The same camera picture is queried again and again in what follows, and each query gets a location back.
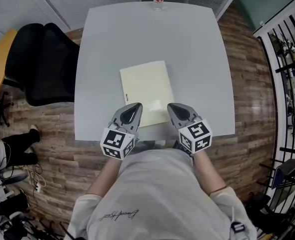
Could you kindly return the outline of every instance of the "white cable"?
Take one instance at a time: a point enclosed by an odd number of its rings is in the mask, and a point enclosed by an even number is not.
[[[47,182],[43,178],[43,176],[41,174],[37,173],[35,170],[29,168],[27,165],[23,168],[23,171],[24,170],[27,170],[27,174],[28,174],[27,178],[28,179],[32,178],[37,184],[40,184],[40,186],[42,186],[42,187],[45,187],[47,185]],[[41,177],[41,180],[44,181],[44,185],[42,185],[40,183],[40,178],[39,177]]]

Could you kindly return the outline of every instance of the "paper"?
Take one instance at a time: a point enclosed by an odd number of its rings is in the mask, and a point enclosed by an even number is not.
[[[142,103],[139,127],[170,120],[167,106],[174,102],[164,61],[154,61],[120,70],[125,104]]]

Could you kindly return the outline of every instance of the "wooden floor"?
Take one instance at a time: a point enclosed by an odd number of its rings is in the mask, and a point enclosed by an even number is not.
[[[232,6],[226,11],[219,28],[232,77],[235,134],[215,137],[207,152],[227,184],[246,202],[249,192],[262,190],[256,180],[266,179],[268,172],[259,163],[269,161],[273,154],[276,123],[273,87],[261,44],[236,8]],[[68,33],[77,43],[81,35],[82,30]],[[68,223],[76,198],[85,193],[107,158],[98,142],[74,140],[73,103],[32,107],[19,90],[10,87],[3,90],[9,92],[8,99],[14,106],[7,111],[11,126],[0,127],[0,138],[25,133],[31,124],[41,130],[41,142],[34,149],[46,186],[40,193],[34,193],[34,199],[28,180],[17,185],[29,196],[31,208],[36,206],[31,211],[34,216],[56,224]]]

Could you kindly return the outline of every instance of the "person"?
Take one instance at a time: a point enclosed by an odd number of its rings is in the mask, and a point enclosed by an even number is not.
[[[0,171],[10,166],[36,165],[35,153],[25,151],[40,141],[39,129],[32,125],[28,133],[12,135],[0,140]]]
[[[109,158],[74,205],[64,240],[254,240],[257,231],[205,151]]]

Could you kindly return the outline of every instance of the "chair base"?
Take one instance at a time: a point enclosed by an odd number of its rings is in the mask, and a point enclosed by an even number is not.
[[[1,119],[3,119],[5,125],[7,127],[10,127],[10,124],[7,122],[6,117],[4,115],[4,109],[6,109],[9,106],[13,106],[13,102],[4,104],[4,98],[6,95],[9,95],[9,93],[7,91],[3,92],[2,98],[0,99],[0,126],[3,125],[3,122],[1,122]]]

